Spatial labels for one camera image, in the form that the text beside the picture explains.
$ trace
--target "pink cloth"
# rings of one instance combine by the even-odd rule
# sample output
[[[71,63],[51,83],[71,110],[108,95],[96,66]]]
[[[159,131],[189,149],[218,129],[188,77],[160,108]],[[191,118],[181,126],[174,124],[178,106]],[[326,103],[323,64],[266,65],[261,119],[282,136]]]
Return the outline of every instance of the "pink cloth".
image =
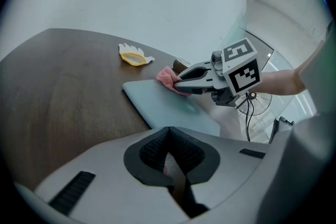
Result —
[[[174,82],[178,82],[182,79],[179,78],[177,75],[175,75],[174,71],[170,67],[165,67],[162,71],[160,71],[156,75],[156,79],[161,81],[164,86],[166,86],[173,92],[176,92],[184,96],[191,96],[191,93],[179,92],[173,87]]]

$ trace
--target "black vent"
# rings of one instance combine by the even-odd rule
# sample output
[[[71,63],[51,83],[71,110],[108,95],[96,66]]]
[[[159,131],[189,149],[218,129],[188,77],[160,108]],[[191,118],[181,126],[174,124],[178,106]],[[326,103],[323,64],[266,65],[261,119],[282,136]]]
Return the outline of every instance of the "black vent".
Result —
[[[68,215],[96,175],[79,172],[57,195],[49,205],[64,215]]]
[[[140,159],[149,167],[163,173],[168,153],[168,136],[160,135],[140,149]]]
[[[239,153],[251,156],[251,157],[256,157],[259,159],[262,159],[266,153],[264,152],[260,152],[260,151],[253,151],[253,150],[249,150],[247,148],[243,148],[241,151],[239,151]]]

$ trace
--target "wooden table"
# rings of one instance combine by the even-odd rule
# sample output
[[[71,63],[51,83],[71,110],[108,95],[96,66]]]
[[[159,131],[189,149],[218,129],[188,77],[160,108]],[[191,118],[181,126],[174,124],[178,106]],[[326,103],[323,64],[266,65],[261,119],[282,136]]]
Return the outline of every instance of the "wooden table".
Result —
[[[155,61],[127,64],[119,56],[124,42]],[[1,150],[13,180],[34,190],[90,147],[148,130],[122,85],[155,79],[174,59],[137,42],[73,29],[48,29],[13,50],[0,62]],[[210,114],[218,110],[210,96],[195,100]]]

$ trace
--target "white glove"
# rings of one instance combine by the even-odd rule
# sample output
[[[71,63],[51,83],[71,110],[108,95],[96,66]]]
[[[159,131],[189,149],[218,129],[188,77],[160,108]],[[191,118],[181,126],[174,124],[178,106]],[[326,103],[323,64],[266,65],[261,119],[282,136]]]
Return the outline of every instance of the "white glove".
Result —
[[[129,46],[126,43],[119,44],[119,54],[121,58],[132,66],[141,66],[154,61],[154,57],[145,57],[142,49]]]

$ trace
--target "person's arm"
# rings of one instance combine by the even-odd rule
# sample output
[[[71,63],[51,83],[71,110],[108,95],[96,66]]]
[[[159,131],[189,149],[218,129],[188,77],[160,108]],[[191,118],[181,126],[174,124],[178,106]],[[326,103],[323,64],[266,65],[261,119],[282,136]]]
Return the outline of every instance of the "person's arm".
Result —
[[[299,74],[318,54],[323,44],[324,42],[321,41],[314,53],[303,64],[294,70],[280,70],[262,73],[262,83],[251,88],[250,91],[275,95],[294,95],[304,91],[306,87],[301,81]]]

